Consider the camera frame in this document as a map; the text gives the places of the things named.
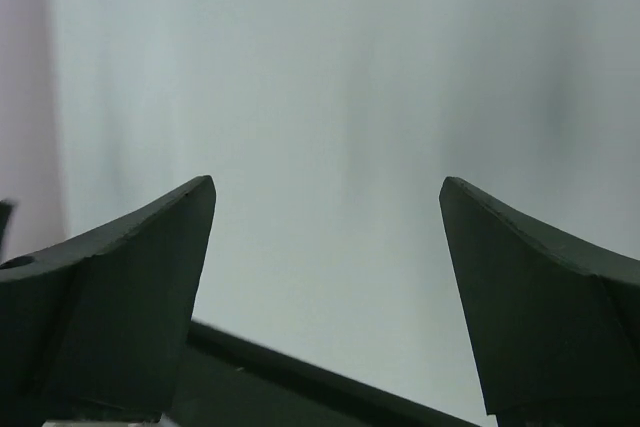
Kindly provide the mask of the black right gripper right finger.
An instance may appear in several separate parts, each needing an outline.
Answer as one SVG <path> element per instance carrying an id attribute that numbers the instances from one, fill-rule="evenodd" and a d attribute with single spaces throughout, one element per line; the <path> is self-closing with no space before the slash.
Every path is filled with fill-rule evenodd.
<path id="1" fill-rule="evenodd" d="M 488 414 L 639 413 L 639 263 L 444 180 L 440 209 Z"/>

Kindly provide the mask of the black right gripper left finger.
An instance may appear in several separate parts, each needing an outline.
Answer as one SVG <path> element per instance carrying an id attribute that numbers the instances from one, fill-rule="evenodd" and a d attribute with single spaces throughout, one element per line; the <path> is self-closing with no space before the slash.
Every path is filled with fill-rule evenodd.
<path id="1" fill-rule="evenodd" d="M 198 176 L 3 263 L 3 422 L 155 423 L 169 410 L 215 203 Z"/>

